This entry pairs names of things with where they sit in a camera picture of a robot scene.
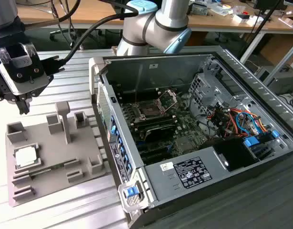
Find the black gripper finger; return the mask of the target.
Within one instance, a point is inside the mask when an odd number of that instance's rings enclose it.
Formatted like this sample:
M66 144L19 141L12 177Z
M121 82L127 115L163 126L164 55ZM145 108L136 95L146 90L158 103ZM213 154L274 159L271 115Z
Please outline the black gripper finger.
M26 99L25 94L23 96L14 95L0 74L0 102L6 100L11 104L16 104L20 114L27 114L30 111L30 106Z

